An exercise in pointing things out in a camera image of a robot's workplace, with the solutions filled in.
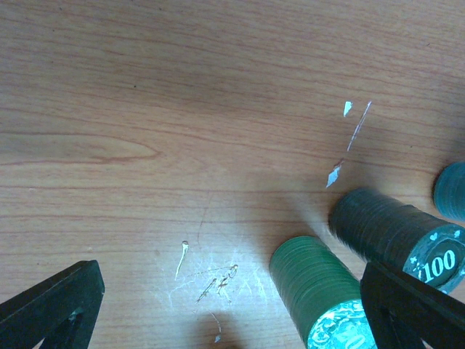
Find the green poker chip stack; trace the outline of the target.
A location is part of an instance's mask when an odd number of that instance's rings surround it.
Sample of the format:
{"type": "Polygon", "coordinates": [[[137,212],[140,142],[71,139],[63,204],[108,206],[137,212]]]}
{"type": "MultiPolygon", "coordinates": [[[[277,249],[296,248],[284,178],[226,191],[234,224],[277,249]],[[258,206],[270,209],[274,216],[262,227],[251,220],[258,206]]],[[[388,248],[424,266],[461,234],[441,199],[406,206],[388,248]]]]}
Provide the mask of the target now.
{"type": "Polygon", "coordinates": [[[320,239],[287,240],[269,270],[306,348],[376,347],[360,282],[320,239]]]}

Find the black poker chip stack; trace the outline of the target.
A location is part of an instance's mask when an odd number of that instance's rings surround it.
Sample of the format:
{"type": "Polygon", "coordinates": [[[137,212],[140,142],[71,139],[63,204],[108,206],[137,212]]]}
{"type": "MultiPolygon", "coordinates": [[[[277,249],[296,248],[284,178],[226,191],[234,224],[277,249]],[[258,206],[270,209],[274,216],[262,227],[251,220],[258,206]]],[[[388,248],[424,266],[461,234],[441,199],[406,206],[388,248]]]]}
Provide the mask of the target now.
{"type": "Polygon", "coordinates": [[[329,228],[365,261],[379,261],[452,292],[464,280],[464,227],[372,188],[342,196],[329,228]]]}

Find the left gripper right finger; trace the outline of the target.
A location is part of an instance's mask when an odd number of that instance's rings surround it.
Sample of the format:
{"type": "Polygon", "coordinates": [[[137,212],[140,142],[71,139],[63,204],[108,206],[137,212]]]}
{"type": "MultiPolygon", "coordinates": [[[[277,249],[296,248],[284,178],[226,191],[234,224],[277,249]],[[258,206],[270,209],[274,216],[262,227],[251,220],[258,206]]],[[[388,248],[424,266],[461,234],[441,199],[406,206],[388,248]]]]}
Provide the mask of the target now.
{"type": "Polygon", "coordinates": [[[390,265],[369,262],[360,282],[378,348],[463,348],[464,304],[390,265]]]}

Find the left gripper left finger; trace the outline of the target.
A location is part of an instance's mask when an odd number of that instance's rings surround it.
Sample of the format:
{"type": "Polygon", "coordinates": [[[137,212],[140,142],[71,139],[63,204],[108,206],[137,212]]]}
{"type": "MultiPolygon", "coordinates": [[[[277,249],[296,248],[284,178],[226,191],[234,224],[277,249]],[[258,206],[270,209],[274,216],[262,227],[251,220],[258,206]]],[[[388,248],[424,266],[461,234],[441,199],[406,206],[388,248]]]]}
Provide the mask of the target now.
{"type": "Polygon", "coordinates": [[[75,263],[1,304],[1,347],[89,347],[104,293],[98,262],[75,263]]]}

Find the blue poker chip stack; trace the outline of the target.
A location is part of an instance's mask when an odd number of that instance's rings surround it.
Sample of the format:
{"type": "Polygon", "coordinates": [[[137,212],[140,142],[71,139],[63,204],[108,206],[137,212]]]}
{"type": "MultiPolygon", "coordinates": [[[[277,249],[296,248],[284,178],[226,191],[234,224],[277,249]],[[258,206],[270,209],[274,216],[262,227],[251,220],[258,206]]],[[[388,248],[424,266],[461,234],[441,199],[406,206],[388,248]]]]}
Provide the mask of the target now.
{"type": "Polygon", "coordinates": [[[452,163],[437,177],[433,201],[437,211],[452,220],[464,221],[464,162],[452,163]]]}

